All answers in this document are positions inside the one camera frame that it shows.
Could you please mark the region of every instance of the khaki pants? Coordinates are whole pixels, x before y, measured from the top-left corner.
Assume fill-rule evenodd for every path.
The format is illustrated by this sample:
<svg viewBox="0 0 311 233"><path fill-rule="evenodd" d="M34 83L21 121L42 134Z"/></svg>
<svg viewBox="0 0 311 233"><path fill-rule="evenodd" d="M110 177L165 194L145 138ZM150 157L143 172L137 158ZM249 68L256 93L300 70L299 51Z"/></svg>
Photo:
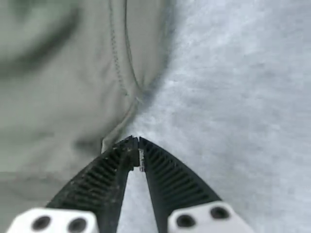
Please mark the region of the khaki pants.
<svg viewBox="0 0 311 233"><path fill-rule="evenodd" d="M0 1L0 228L111 144L162 67L164 0Z"/></svg>

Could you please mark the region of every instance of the stitching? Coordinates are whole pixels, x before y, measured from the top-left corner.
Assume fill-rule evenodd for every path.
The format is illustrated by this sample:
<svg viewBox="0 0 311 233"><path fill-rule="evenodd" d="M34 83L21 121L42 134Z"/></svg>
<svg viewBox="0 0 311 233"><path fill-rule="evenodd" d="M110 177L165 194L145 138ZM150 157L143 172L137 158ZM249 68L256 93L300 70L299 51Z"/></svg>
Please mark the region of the stitching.
<svg viewBox="0 0 311 233"><path fill-rule="evenodd" d="M119 59L118 59L118 50L117 50L117 42L116 42L116 34L115 34L115 26L113 19L113 9L112 9L112 0L109 0L109 21L110 21L110 33L111 33L111 47L112 47L112 55L114 58L114 63L116 67L116 73L118 77L118 82L120 84L121 90L125 96L129 96L127 90L123 83L123 77L120 69Z"/></svg>

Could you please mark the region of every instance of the green fabric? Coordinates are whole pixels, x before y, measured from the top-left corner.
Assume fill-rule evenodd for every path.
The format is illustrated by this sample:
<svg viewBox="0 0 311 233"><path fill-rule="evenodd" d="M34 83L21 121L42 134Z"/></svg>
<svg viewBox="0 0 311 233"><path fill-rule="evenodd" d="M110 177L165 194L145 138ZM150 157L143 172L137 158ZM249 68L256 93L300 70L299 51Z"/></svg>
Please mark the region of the green fabric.
<svg viewBox="0 0 311 233"><path fill-rule="evenodd" d="M101 138L106 147L119 135L163 64L163 4L0 1L2 230L97 156Z"/></svg>

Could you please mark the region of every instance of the light gray fabric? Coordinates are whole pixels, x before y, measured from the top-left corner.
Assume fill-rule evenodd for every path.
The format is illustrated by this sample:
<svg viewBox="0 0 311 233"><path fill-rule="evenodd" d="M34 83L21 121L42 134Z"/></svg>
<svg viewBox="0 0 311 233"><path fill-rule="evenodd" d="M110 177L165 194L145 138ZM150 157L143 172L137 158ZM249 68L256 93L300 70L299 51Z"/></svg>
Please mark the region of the light gray fabric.
<svg viewBox="0 0 311 233"><path fill-rule="evenodd" d="M257 233L311 232L310 9L177 1L172 60L124 134L180 158ZM119 232L157 232L143 174L127 188Z"/></svg>
<svg viewBox="0 0 311 233"><path fill-rule="evenodd" d="M2 231L119 135L164 64L164 3L0 1Z"/></svg>

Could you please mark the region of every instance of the cloth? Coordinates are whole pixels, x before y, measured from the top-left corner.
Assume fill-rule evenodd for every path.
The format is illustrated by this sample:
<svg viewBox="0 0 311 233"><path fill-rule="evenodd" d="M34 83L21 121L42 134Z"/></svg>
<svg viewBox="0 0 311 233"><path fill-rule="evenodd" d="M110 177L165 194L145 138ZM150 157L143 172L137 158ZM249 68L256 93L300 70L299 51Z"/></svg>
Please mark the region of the cloth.
<svg viewBox="0 0 311 233"><path fill-rule="evenodd" d="M0 1L2 231L119 135L163 67L164 3Z"/></svg>
<svg viewBox="0 0 311 233"><path fill-rule="evenodd" d="M309 0L176 1L171 61L124 134L181 159L257 233L311 232L310 9ZM119 232L146 231L157 232L137 172Z"/></svg>

